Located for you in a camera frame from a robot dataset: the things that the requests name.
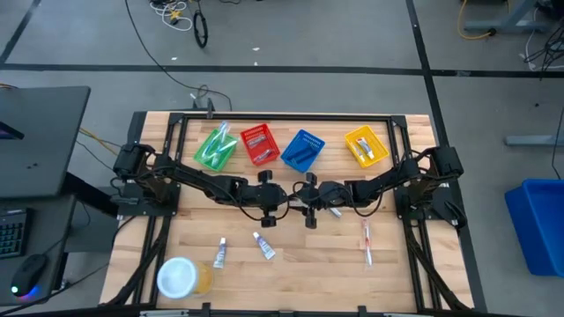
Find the blue basket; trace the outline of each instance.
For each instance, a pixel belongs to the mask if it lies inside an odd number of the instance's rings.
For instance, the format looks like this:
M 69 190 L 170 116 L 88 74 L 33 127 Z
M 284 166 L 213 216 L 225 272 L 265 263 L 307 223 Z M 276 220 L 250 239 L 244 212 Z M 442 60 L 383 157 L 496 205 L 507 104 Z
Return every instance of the blue basket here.
M 290 142 L 284 153 L 282 153 L 281 158 L 289 166 L 299 172 L 305 173 L 314 163 L 324 146 L 325 142 L 322 139 L 301 129 L 300 132 L 293 137 L 292 142 Z
M 525 180 L 505 202 L 529 271 L 564 277 L 564 181 Z

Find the wooden tabletop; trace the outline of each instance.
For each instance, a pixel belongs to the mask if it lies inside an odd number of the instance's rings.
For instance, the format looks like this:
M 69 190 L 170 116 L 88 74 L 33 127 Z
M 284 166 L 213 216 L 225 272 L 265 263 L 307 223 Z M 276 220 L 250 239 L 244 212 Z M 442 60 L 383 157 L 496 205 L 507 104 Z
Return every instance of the wooden tabletop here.
M 167 118 L 167 112 L 148 113 L 140 143 L 161 149 Z M 427 115 L 407 115 L 406 119 L 414 150 L 421 151 L 435 145 Z M 217 120 L 189 121 L 182 154 L 183 164 L 204 168 L 193 156 L 219 123 Z M 264 122 L 232 120 L 230 123 L 230 134 L 238 136 L 244 129 Z M 300 129 L 306 129 L 326 142 L 310 168 L 317 175 L 318 182 L 371 179 L 392 167 L 391 158 L 388 157 L 369 168 L 360 168 L 344 142 L 347 132 L 368 124 L 389 149 L 390 140 L 383 123 L 266 123 L 281 151 Z M 399 130 L 396 134 L 401 143 Z M 401 155 L 401 144 L 398 149 Z M 246 177 L 249 183 L 257 184 L 256 174 L 264 169 L 272 170 L 272 181 L 280 184 L 287 193 L 292 193 L 295 181 L 305 180 L 305 174 L 294 171 L 279 158 L 264 166 L 252 165 L 242 144 L 237 146 L 221 173 Z M 249 210 L 260 217 L 260 210 Z M 396 217 L 390 192 L 384 194 L 379 211 L 369 218 L 374 261 L 371 268 L 365 264 L 361 218 L 352 210 L 341 209 L 343 216 L 340 219 L 325 210 L 317 212 L 315 230 L 305 227 L 304 217 L 298 211 L 290 211 L 274 228 L 261 228 L 260 223 L 249 220 L 236 208 L 218 205 L 201 192 L 182 186 L 178 211 L 170 227 L 166 259 L 185 256 L 212 265 L 219 239 L 226 237 L 226 265 L 224 269 L 215 269 L 214 285 L 208 294 L 180 300 L 159 296 L 160 308 L 199 309 L 202 303 L 211 302 L 212 309 L 236 310 L 354 312 L 361 305 L 366 306 L 369 312 L 416 310 L 404 228 Z M 118 235 L 100 302 L 113 298 L 138 265 L 146 224 L 146 217 L 138 217 Z M 435 267 L 461 301 L 473 306 L 455 229 L 444 221 L 428 221 L 427 228 Z M 276 251 L 270 261 L 264 259 L 253 232 L 260 232 Z M 420 265 L 419 271 L 426 306 L 430 307 L 427 277 Z M 147 272 L 147 276 L 152 276 L 153 268 Z M 145 279 L 144 301 L 148 300 L 151 280 Z

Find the green basket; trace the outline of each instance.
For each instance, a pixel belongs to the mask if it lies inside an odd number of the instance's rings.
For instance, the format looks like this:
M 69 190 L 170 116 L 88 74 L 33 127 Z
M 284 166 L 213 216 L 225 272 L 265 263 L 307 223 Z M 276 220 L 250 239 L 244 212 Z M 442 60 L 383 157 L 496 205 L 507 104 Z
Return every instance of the green basket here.
M 223 169 L 223 166 L 225 166 L 225 164 L 227 163 L 229 158 L 231 158 L 231 156 L 233 155 L 233 152 L 235 151 L 235 147 L 237 146 L 237 144 L 230 147 L 229 150 L 221 153 L 221 155 L 219 156 L 219 163 L 215 167 L 213 167 L 212 161 L 210 159 L 207 160 L 207 161 L 202 160 L 202 152 L 204 152 L 205 147 L 208 146 L 208 143 L 211 142 L 212 138 L 214 136 L 216 136 L 218 133 L 219 133 L 218 129 L 215 129 L 214 131 L 211 132 L 211 134 L 205 139 L 204 144 L 202 144 L 202 146 L 200 146 L 200 148 L 197 150 L 196 155 L 194 155 L 194 160 L 196 162 L 199 162 L 203 166 L 211 169 L 212 171 L 221 172 L 221 170 Z M 233 140 L 237 140 L 237 138 L 234 137 L 234 136 L 226 135 L 225 144 L 227 144 L 227 143 L 229 143 Z M 209 153 L 214 153 L 218 149 L 219 143 L 216 143 L 216 144 L 218 144 L 218 145 L 213 145 L 210 148 Z

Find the computer mouse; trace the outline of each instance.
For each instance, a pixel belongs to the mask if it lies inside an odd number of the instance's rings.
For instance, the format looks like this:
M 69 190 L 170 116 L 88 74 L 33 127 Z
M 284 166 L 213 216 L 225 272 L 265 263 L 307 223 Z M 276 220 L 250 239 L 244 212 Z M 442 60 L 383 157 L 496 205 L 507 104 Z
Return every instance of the computer mouse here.
M 39 281 L 47 259 L 44 254 L 33 254 L 27 257 L 11 279 L 11 293 L 17 297 L 28 294 Z

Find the plastic cup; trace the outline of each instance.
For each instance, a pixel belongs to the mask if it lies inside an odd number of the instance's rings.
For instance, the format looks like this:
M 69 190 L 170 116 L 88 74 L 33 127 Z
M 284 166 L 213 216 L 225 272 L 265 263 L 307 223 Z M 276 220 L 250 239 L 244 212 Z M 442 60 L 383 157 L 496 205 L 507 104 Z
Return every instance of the plastic cup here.
M 166 261 L 157 274 L 159 291 L 170 299 L 182 299 L 189 295 L 204 295 L 213 284 L 213 270 L 201 262 L 185 257 Z

